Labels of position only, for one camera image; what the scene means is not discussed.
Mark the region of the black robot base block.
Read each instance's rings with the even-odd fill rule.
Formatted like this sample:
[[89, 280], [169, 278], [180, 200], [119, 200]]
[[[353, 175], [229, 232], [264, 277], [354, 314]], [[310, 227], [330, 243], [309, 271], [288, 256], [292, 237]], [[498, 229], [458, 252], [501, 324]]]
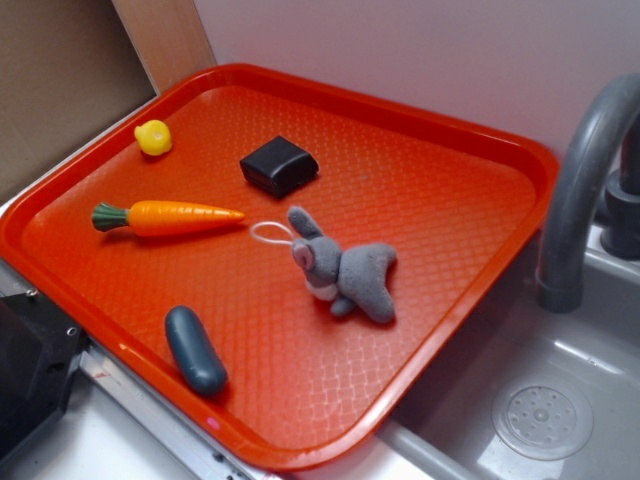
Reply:
[[66, 413], [87, 343], [82, 327], [37, 290], [1, 299], [1, 463]]

